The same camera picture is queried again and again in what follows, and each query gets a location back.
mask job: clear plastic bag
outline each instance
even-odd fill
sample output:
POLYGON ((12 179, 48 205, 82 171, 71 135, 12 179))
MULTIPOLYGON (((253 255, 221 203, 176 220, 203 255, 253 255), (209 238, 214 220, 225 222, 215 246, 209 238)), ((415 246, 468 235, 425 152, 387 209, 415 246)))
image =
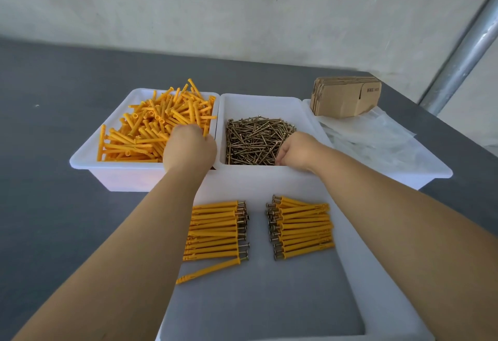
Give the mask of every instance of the clear plastic bag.
POLYGON ((379 107, 356 117, 318 116, 334 148, 379 172, 424 171, 417 159, 414 133, 379 107))

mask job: hand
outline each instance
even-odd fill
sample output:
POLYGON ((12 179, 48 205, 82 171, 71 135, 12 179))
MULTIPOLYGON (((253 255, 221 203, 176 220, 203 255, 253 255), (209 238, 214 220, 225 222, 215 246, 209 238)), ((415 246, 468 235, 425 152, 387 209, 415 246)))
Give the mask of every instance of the hand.
POLYGON ((216 158, 216 142, 208 134, 202 136, 197 125, 178 125, 171 132, 163 153, 165 171, 188 168, 206 174, 216 158))
POLYGON ((275 165, 288 165, 302 171, 313 171, 316 155, 326 148, 314 137, 296 131, 280 147, 275 165))

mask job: gray tabletop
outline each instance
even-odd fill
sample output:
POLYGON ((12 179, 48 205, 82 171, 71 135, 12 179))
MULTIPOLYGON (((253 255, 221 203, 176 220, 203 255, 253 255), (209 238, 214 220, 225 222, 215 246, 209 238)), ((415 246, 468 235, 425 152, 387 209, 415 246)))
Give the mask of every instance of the gray tabletop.
MULTIPOLYGON (((192 77, 207 92, 305 99, 316 77, 349 74, 0 39, 0 340, 10 339, 144 197, 108 192, 69 166, 131 90, 192 77)), ((453 170, 451 179, 421 191, 498 235, 498 158, 385 84, 379 106, 453 170)))

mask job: pile of screws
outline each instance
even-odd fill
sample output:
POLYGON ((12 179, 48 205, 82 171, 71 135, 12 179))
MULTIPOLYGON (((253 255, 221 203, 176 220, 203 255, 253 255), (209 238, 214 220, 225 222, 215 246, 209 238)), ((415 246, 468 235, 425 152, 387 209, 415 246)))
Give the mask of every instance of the pile of screws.
POLYGON ((275 260, 334 246, 329 204, 308 204, 274 195, 266 208, 275 260))
POLYGON ((249 215, 244 201, 219 202, 192 207, 183 261, 219 257, 235 258, 180 277, 176 284, 238 265, 242 260, 249 260, 248 251, 241 249, 249 248, 249 243, 239 244, 241 240, 246 240, 248 220, 249 215))
POLYGON ((275 165, 278 149, 295 131, 295 126, 281 118, 229 119, 226 162, 232 165, 275 165))

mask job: forearm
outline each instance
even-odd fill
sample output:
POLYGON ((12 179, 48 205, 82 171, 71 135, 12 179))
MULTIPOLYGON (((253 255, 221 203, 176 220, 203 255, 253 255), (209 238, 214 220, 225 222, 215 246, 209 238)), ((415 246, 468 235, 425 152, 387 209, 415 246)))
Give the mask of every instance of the forearm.
POLYGON ((15 340, 154 340, 203 177, 170 170, 15 340))
POLYGON ((321 149, 312 170, 438 339, 495 336, 493 235, 336 150, 321 149))

